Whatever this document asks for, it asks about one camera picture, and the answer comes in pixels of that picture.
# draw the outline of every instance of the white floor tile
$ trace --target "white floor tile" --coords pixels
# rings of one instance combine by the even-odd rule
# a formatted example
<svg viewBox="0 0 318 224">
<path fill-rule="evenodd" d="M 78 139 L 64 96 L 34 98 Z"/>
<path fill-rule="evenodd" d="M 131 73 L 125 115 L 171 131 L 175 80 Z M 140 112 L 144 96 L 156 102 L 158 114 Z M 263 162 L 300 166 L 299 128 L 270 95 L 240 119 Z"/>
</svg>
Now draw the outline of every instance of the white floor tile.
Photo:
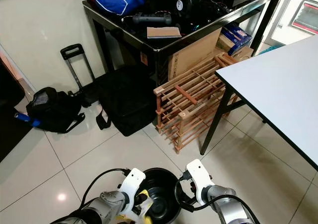
<svg viewBox="0 0 318 224">
<path fill-rule="evenodd" d="M 208 153 L 208 151 L 210 151 L 232 128 L 233 125 L 226 120 L 221 119 L 213 138 L 210 141 L 210 145 L 208 146 L 206 153 Z M 196 158 L 201 159 L 203 157 L 200 154 L 200 147 L 203 145 L 207 131 L 204 132 L 199 139 L 193 140 L 186 147 L 184 147 L 180 151 L 180 154 L 177 154 L 175 152 L 174 145 L 170 144 L 170 140 L 165 140 L 165 135 L 162 136 L 159 134 L 152 124 L 147 125 L 145 128 L 143 128 L 143 130 L 182 171 L 184 171 L 186 164 Z"/>
<path fill-rule="evenodd" d="M 316 170 L 269 125 L 263 124 L 261 118 L 255 112 L 251 111 L 237 124 L 237 127 L 309 181 L 312 180 Z"/>
<path fill-rule="evenodd" d="M 249 106 L 247 105 L 244 105 L 244 106 L 241 106 L 233 111 L 231 111 L 229 113 L 228 116 L 224 116 L 224 118 L 230 122 L 232 125 L 236 126 L 238 122 L 240 122 L 244 116 L 247 115 L 248 112 L 250 112 L 251 109 Z"/>
<path fill-rule="evenodd" d="M 181 209 L 180 214 L 173 224 L 219 224 L 218 215 L 210 208 L 206 207 L 203 210 L 196 212 L 188 212 Z"/>
<path fill-rule="evenodd" d="M 290 224 L 318 223 L 318 187 L 311 185 Z"/>
<path fill-rule="evenodd" d="M 74 211 L 80 201 L 64 171 L 0 212 L 2 224 L 48 224 Z"/>
<path fill-rule="evenodd" d="M 102 131 L 99 129 L 95 118 L 100 111 L 101 106 L 96 102 L 89 108 L 81 109 L 80 112 L 85 113 L 85 120 L 69 133 L 47 132 L 47 136 L 63 167 L 70 165 L 118 132 L 113 124 Z"/>
<path fill-rule="evenodd" d="M 264 50 L 266 50 L 266 49 L 268 49 L 270 47 L 271 47 L 270 45 L 261 42 L 257 52 L 255 53 L 255 55 L 258 55 L 259 53 L 263 52 Z"/>
<path fill-rule="evenodd" d="M 144 171 L 153 167 L 170 170 L 177 177 L 180 170 L 143 132 L 138 131 L 129 137 L 121 133 L 116 134 L 90 153 L 72 163 L 66 168 L 71 182 L 82 198 L 92 180 L 100 173 L 112 168 L 134 167 Z M 100 178 L 87 196 L 87 201 L 99 196 L 103 191 L 117 189 L 117 185 L 124 180 L 121 172 L 106 174 Z"/>
<path fill-rule="evenodd" d="M 32 129 L 0 163 L 0 210 L 61 170 L 44 132 Z"/>
<path fill-rule="evenodd" d="M 235 189 L 262 224 L 287 224 L 310 184 L 237 128 L 202 162 L 212 181 Z"/>
<path fill-rule="evenodd" d="M 313 179 L 313 184 L 318 187 L 318 173 L 316 173 L 315 178 Z"/>
</svg>

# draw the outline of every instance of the black cable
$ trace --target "black cable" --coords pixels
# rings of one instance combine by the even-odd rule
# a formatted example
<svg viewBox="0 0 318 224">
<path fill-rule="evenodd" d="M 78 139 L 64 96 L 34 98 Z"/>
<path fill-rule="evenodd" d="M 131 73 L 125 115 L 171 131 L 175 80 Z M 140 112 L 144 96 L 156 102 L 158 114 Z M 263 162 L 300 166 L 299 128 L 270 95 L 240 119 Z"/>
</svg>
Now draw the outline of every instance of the black cable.
<svg viewBox="0 0 318 224">
<path fill-rule="evenodd" d="M 107 170 L 107 171 L 105 171 L 105 172 L 102 172 L 100 175 L 98 175 L 98 176 L 92 181 L 92 183 L 91 183 L 91 184 L 89 185 L 89 187 L 86 189 L 86 191 L 85 191 L 85 193 L 84 193 L 84 195 L 83 195 L 83 198 L 82 198 L 82 200 L 81 200 L 81 204 L 80 204 L 80 206 L 79 206 L 79 210 L 85 206 L 86 196 L 87 196 L 89 190 L 91 189 L 91 187 L 93 186 L 93 184 L 94 184 L 101 176 L 103 176 L 104 174 L 110 173 L 110 172 L 112 172 L 112 171 L 123 171 L 125 176 L 127 176 L 127 175 L 130 173 L 130 169 L 124 169 L 124 168 L 113 168 L 113 169 L 109 169 L 109 170 Z"/>
<path fill-rule="evenodd" d="M 57 220 L 51 222 L 50 224 L 60 223 L 60 222 L 62 222 L 62 221 L 65 221 L 65 220 L 66 220 L 67 218 L 69 218 L 69 217 L 70 217 L 70 215 L 67 215 L 67 216 L 65 216 L 65 217 L 59 218 L 59 219 L 57 219 Z"/>
<path fill-rule="evenodd" d="M 181 208 L 184 208 L 190 212 L 194 212 L 194 211 L 199 211 L 199 210 L 202 210 L 212 204 L 214 204 L 217 200 L 220 200 L 222 198 L 232 198 L 232 199 L 235 199 L 237 201 L 239 201 L 246 209 L 247 211 L 249 212 L 249 214 L 251 215 L 253 221 L 255 222 L 255 224 L 260 224 L 259 220 L 257 219 L 256 215 L 253 213 L 253 211 L 251 210 L 251 208 L 239 197 L 237 196 L 234 196 L 234 195 L 229 195 L 229 194 L 226 194 L 226 195 L 220 195 L 216 198 L 213 198 L 211 199 L 210 201 L 208 201 L 207 203 L 205 203 L 204 205 L 200 206 L 200 207 L 193 207 L 192 205 L 184 202 L 184 201 L 181 201 L 179 200 L 178 198 L 178 195 L 177 195 L 177 185 L 180 183 L 180 181 L 184 180 L 183 177 L 181 177 L 175 184 L 175 187 L 174 187 L 174 197 L 176 199 L 176 201 L 178 202 L 178 204 L 180 205 Z"/>
<path fill-rule="evenodd" d="M 232 198 L 232 199 L 239 201 L 247 209 L 249 214 L 252 216 L 254 222 L 256 224 L 260 224 L 259 220 L 257 219 L 256 215 L 253 213 L 251 208 L 241 198 L 234 196 L 234 195 L 230 195 L 230 194 L 220 195 L 216 198 L 213 198 L 210 201 L 208 201 L 206 204 L 204 204 L 200 207 L 194 208 L 194 211 L 202 210 L 202 209 L 206 208 L 207 206 L 213 204 L 214 202 L 216 202 L 217 200 L 222 199 L 222 198 Z"/>
</svg>

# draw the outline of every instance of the black bag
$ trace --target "black bag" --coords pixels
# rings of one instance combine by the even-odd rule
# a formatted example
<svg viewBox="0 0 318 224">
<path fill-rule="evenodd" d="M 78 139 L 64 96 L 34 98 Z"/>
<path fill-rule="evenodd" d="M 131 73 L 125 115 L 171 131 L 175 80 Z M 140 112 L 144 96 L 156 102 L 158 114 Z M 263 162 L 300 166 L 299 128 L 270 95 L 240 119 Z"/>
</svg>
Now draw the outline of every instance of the black bag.
<svg viewBox="0 0 318 224">
<path fill-rule="evenodd" d="M 156 116 L 156 83 L 143 67 L 124 67 L 108 73 L 99 81 L 99 101 L 108 115 L 102 112 L 96 122 L 102 130 L 111 125 L 129 136 L 152 122 Z"/>
<path fill-rule="evenodd" d="M 33 100 L 26 106 L 26 111 L 31 118 L 40 121 L 38 128 L 67 133 L 84 120 L 84 113 L 78 114 L 80 108 L 77 97 L 46 87 L 34 94 Z"/>
</svg>

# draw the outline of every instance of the white wall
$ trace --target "white wall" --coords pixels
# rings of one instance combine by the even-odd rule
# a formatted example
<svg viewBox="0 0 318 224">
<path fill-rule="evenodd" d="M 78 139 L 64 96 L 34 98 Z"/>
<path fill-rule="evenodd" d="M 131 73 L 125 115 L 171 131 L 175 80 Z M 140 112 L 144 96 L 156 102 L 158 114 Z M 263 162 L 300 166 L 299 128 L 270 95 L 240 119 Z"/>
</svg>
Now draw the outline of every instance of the white wall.
<svg viewBox="0 0 318 224">
<path fill-rule="evenodd" d="M 0 44 L 39 90 L 78 90 L 60 50 L 81 43 L 95 76 L 104 73 L 82 0 L 0 0 Z M 83 61 L 74 67 L 80 80 L 90 77 Z"/>
</svg>

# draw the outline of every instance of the rolling luggage handle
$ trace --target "rolling luggage handle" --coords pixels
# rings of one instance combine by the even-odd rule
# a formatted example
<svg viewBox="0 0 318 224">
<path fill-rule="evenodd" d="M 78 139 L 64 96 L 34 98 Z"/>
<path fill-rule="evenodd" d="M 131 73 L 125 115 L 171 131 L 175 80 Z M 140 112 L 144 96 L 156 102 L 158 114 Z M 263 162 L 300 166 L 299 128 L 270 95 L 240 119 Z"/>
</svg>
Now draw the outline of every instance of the rolling luggage handle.
<svg viewBox="0 0 318 224">
<path fill-rule="evenodd" d="M 73 58 L 73 57 L 75 57 L 77 55 L 80 55 L 80 54 L 83 54 L 83 57 L 84 57 L 88 72 L 89 72 L 91 78 L 93 79 L 93 81 L 95 81 L 95 76 L 93 74 L 92 69 L 89 66 L 89 62 L 87 60 L 87 57 L 85 55 L 84 49 L 83 49 L 81 44 L 73 44 L 73 45 L 67 46 L 66 48 L 61 49 L 61 55 L 62 55 L 63 59 L 65 60 L 67 66 L 69 67 L 69 69 L 70 69 L 70 71 L 71 71 L 76 83 L 79 86 L 79 89 L 82 89 L 83 86 L 80 83 L 80 80 L 79 80 L 78 76 L 76 75 L 76 73 L 75 73 L 75 71 L 74 71 L 74 69 L 73 69 L 73 67 L 71 65 L 71 62 L 69 60 L 70 58 Z"/>
</svg>

